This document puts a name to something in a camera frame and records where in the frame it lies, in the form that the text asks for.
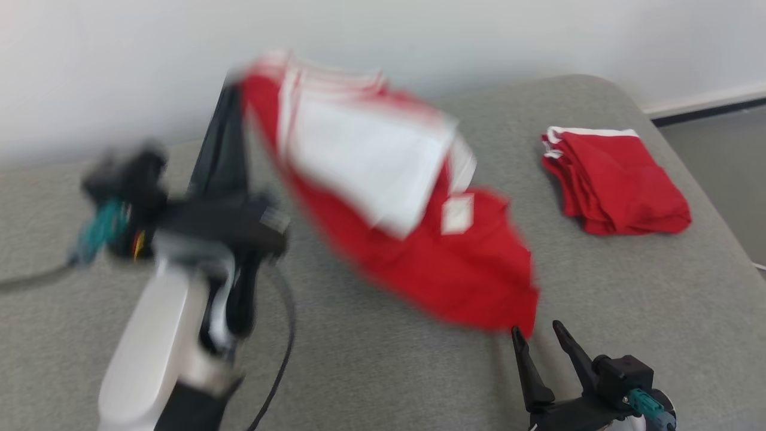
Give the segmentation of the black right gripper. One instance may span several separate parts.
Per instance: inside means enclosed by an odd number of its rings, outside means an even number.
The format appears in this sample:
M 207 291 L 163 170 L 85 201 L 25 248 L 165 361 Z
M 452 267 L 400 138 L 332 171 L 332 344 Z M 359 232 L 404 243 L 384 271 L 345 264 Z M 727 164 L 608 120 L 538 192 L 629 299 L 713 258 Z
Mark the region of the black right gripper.
M 552 327 L 561 349 L 569 355 L 582 385 L 583 394 L 596 394 L 597 375 L 592 360 L 575 341 L 563 322 Z M 542 381 L 529 354 L 529 346 L 518 326 L 511 332 L 515 362 L 519 371 L 525 409 L 529 412 L 530 430 L 643 430 L 644 418 L 632 409 L 620 410 L 593 396 L 555 403 L 555 395 Z

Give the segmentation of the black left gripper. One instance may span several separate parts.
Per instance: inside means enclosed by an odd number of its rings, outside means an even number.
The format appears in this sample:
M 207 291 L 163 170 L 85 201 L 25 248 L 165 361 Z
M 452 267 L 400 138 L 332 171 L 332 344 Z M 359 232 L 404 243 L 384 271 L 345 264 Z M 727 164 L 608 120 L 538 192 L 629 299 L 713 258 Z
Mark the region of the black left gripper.
M 250 155 L 244 134 L 240 84 L 222 88 L 200 145 L 189 182 L 191 196 L 245 195 Z M 185 199 L 171 202 L 157 221 L 162 232 L 218 242 L 233 251 L 282 256 L 287 251 L 289 216 L 268 193 L 245 198 Z

